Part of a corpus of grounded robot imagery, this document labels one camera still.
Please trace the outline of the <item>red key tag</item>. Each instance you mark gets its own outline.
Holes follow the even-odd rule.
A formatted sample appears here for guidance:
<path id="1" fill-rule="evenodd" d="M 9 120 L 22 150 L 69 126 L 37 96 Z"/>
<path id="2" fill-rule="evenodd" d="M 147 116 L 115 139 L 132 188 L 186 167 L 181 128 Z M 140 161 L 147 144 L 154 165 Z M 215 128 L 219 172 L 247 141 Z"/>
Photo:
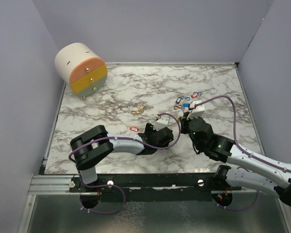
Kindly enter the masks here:
<path id="1" fill-rule="evenodd" d="M 133 132 L 138 132 L 138 131 L 139 131 L 139 128 L 134 127 L 134 126 L 130 126 L 129 129 L 130 129 L 131 131 L 133 131 Z"/>
<path id="2" fill-rule="evenodd" d="M 194 92 L 192 95 L 191 95 L 191 98 L 193 99 L 193 98 L 196 98 L 196 97 L 198 97 L 199 96 L 199 93 L 198 92 Z"/>

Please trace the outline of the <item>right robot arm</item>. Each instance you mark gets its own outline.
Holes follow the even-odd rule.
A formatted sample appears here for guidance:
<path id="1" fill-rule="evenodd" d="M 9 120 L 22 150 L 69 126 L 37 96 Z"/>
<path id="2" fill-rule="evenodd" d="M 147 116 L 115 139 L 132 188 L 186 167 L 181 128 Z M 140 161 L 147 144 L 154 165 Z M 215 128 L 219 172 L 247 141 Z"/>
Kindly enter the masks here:
<path id="1" fill-rule="evenodd" d="M 190 137 L 197 154 L 203 153 L 212 160 L 246 169 L 239 172 L 221 166 L 213 177 L 217 189 L 239 186 L 269 192 L 291 207 L 291 164 L 254 153 L 235 140 L 215 134 L 201 117 L 187 119 L 182 116 L 179 120 L 181 133 Z"/>

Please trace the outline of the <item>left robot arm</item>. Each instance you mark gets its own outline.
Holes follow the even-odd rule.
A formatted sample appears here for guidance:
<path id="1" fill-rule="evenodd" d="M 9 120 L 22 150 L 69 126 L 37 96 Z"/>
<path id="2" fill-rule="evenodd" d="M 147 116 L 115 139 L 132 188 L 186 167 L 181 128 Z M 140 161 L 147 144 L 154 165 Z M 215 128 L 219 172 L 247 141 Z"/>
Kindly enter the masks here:
<path id="1" fill-rule="evenodd" d="M 82 188 L 90 192 L 97 187 L 96 165 L 110 153 L 151 155 L 159 148 L 168 147 L 173 140 L 171 129 L 155 130 L 150 123 L 143 133 L 133 136 L 109 133 L 103 125 L 98 125 L 70 141 L 70 159 L 81 175 Z"/>

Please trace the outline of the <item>orange S carabiner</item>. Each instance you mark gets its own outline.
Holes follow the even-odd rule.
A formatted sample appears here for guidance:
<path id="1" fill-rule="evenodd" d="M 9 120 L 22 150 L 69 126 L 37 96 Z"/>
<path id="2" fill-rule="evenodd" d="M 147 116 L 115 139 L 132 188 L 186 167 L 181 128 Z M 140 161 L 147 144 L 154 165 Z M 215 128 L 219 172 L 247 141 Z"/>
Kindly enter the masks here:
<path id="1" fill-rule="evenodd" d="M 142 114 L 143 111 L 142 110 L 133 110 L 131 111 L 131 114 L 135 115 L 135 114 Z"/>

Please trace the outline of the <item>black key tag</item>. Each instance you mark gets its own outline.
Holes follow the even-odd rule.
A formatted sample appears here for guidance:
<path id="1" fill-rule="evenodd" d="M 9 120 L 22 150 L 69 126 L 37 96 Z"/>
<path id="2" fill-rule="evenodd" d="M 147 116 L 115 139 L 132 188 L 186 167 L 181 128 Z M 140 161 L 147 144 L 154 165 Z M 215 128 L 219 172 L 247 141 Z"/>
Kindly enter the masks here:
<path id="1" fill-rule="evenodd" d="M 176 99 L 176 104 L 179 104 L 179 103 L 181 102 L 181 100 L 182 100 L 182 97 L 178 97 L 178 98 Z"/>

